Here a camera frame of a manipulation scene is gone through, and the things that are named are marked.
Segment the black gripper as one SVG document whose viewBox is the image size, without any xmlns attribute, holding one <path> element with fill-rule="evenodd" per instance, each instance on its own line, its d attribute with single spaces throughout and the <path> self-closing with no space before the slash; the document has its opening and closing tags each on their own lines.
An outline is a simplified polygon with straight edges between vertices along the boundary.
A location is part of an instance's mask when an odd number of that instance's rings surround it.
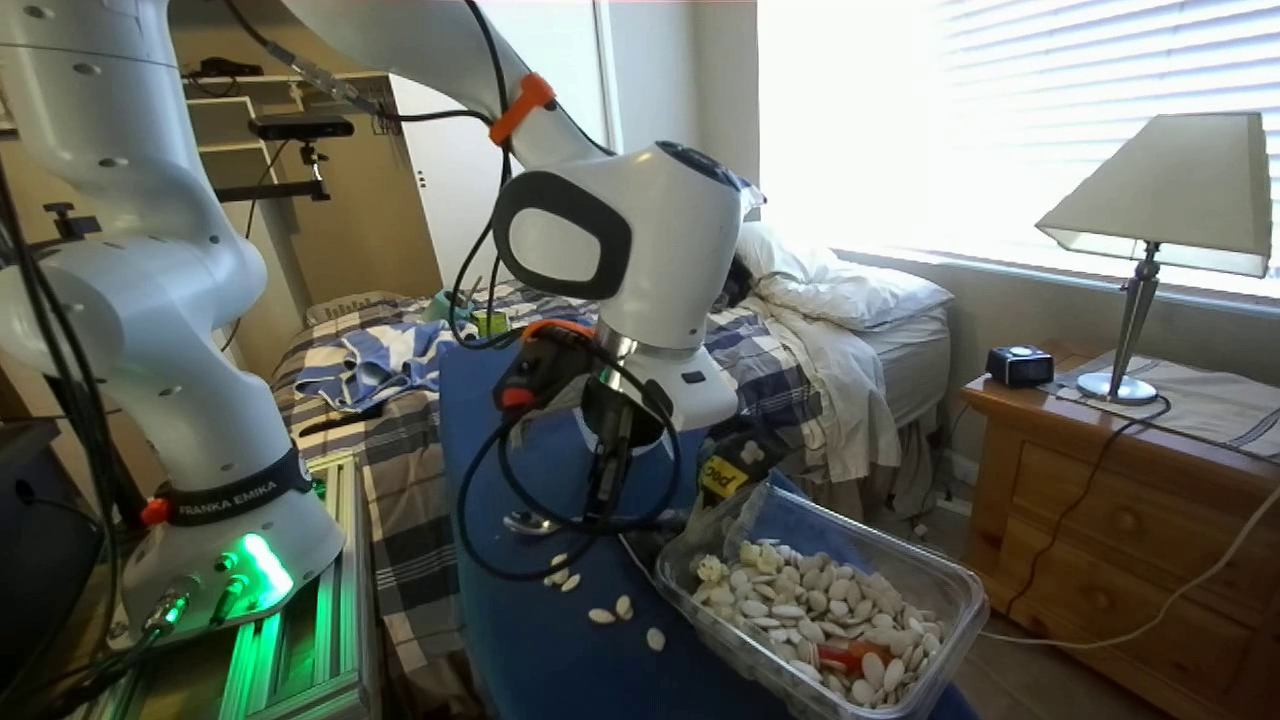
<svg viewBox="0 0 1280 720">
<path fill-rule="evenodd" d="M 593 497 L 615 494 L 634 453 L 666 436 L 666 411 L 640 404 L 634 392 L 621 392 L 610 379 L 584 383 L 579 416 L 593 439 L 593 465 L 590 465 Z"/>
</svg>

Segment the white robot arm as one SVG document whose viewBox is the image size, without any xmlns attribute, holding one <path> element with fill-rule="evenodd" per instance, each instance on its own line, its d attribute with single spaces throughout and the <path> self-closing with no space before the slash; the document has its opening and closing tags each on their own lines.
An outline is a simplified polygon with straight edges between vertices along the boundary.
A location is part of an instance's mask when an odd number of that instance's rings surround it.
<svg viewBox="0 0 1280 720">
<path fill-rule="evenodd" d="M 684 375 L 748 216 L 716 159 L 647 144 L 602 148 L 473 0 L 285 0 L 320 40 L 481 118 L 522 175 L 498 205 L 506 253 L 602 240 L 574 292 L 640 350 L 635 373 L 684 429 L 732 411 L 732 392 Z M 341 530 L 304 479 L 266 379 L 215 332 L 269 271 L 215 199 L 198 151 L 170 0 L 0 0 L 4 102 L 46 171 L 95 205 L 99 234 L 42 260 L 99 392 L 170 471 L 128 555 L 117 617 L 131 640 L 191 640 L 259 619 L 341 555 Z"/>
</svg>

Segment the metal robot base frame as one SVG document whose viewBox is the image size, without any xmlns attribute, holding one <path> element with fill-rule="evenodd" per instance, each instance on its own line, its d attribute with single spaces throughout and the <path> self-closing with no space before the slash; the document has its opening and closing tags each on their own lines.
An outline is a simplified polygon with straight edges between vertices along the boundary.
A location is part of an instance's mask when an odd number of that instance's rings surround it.
<svg viewBox="0 0 1280 720">
<path fill-rule="evenodd" d="M 375 708 L 369 468 L 316 460 L 308 501 L 156 530 L 123 563 L 117 680 L 84 720 L 355 720 Z"/>
</svg>

